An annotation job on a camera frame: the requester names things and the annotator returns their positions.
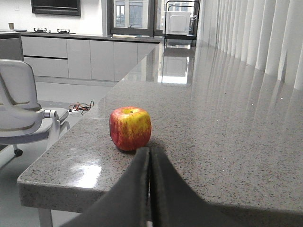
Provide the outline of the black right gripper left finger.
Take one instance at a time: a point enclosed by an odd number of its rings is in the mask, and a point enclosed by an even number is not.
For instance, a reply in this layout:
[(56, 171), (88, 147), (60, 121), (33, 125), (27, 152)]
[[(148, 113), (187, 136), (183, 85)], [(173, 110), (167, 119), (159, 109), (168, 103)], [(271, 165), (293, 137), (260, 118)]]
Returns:
[(91, 207), (63, 227), (145, 227), (150, 150), (139, 148), (115, 185)]

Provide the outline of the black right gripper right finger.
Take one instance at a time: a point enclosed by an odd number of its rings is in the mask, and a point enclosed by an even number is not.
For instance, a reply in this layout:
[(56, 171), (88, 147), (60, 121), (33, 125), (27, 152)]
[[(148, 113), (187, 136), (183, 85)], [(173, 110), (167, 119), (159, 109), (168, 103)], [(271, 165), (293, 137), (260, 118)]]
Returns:
[(151, 215), (154, 227), (235, 227), (237, 222), (200, 198), (164, 151), (152, 148)]

